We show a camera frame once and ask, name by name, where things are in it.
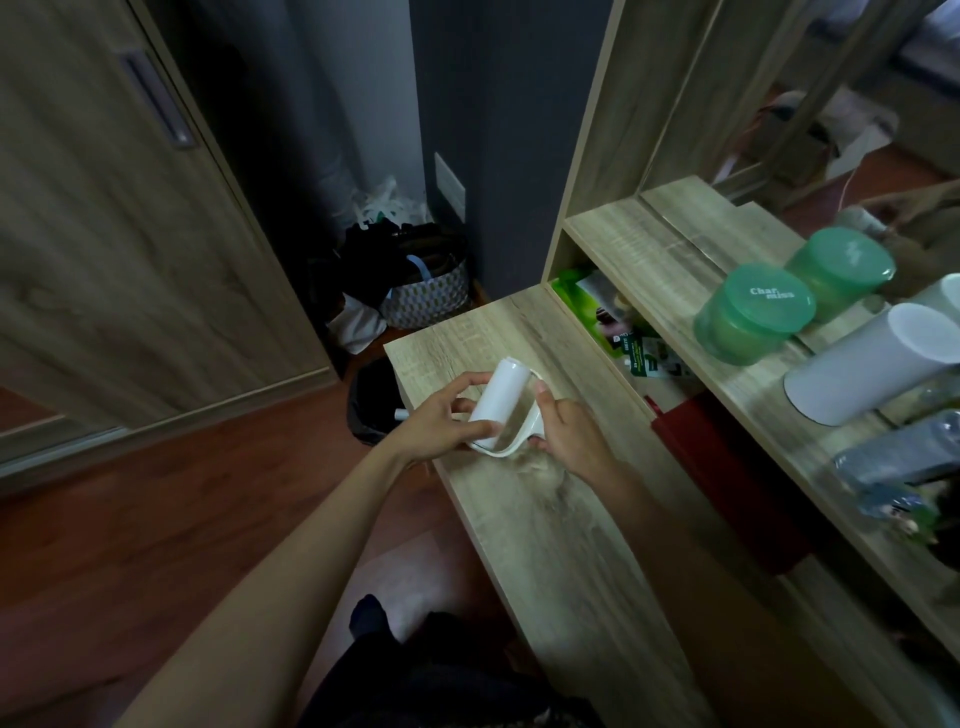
patterned bag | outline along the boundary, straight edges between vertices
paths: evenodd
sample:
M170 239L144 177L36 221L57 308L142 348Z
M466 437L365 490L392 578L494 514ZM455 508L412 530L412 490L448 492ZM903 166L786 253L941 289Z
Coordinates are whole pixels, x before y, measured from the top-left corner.
M434 278L416 255L407 255L420 269L422 280L396 286L380 305L380 313L394 328L425 328L455 316L469 306L469 275L464 258L448 273Z

cable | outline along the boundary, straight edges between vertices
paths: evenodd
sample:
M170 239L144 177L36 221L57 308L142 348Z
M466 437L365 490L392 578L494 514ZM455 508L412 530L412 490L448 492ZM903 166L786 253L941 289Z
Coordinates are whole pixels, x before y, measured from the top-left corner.
M840 193L840 204L837 206L837 212L843 209L843 201L844 201L844 198L847 197L847 187L850 186L850 183L852 182L853 177L856 176L856 170L858 170L859 168L860 168L860 165L857 164L856 168L852 172L850 172L850 176L847 177L847 181L844 182L843 191Z

door handle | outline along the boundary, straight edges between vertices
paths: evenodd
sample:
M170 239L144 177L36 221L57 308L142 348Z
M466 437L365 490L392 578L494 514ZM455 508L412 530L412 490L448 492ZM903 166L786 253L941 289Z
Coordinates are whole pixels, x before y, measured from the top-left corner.
M147 52L142 48L135 48L130 51L117 51L116 55L133 87L154 113L170 143L177 149L196 147L197 139L190 130L190 125Z

wooden desk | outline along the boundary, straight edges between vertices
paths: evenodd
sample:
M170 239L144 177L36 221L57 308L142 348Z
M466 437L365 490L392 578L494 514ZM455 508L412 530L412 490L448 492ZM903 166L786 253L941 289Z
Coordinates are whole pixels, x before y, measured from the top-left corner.
M650 429L642 395L657 383L627 379L547 286L386 349L408 406L508 355L541 372L558 396L585 401L617 455L885 724L942 725L917 671L815 557L783 577L761 571ZM610 728L716 725L642 572L584 483L533 450L506 461L455 453L437 467L554 687L588 698Z
M464 370L519 359L558 397L588 403L617 454L648 473L666 502L723 527L650 429L650 415L548 288L490 303L386 350L409 406ZM589 698L610 728L717 724L633 554L583 482L531 449L507 460L456 453L437 465L554 687Z

foot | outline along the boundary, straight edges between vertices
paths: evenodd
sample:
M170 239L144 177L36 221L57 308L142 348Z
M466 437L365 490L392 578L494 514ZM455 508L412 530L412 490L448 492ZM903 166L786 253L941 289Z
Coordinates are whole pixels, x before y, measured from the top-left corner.
M390 634L390 623L383 606L373 595L366 595L353 607L350 615L350 634L355 640L375 632Z

